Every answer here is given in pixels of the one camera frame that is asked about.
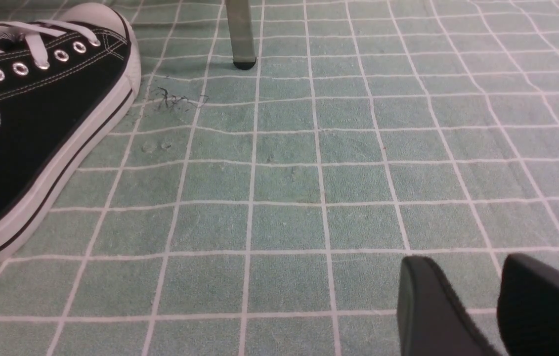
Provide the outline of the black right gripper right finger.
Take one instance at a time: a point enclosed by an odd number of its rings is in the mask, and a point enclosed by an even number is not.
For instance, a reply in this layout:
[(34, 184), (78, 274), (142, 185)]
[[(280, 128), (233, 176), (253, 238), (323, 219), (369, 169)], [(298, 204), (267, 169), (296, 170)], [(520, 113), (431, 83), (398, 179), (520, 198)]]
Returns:
[(559, 270), (523, 253), (509, 254), (497, 318), (510, 356), (559, 356)]

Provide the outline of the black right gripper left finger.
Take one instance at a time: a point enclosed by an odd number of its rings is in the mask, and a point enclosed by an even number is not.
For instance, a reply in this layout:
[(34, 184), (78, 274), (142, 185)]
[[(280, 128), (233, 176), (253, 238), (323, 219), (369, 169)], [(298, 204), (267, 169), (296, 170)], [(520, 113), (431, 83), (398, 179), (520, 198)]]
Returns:
[(498, 356), (467, 313), (442, 268), (424, 256), (402, 259), (397, 297), (402, 356)]

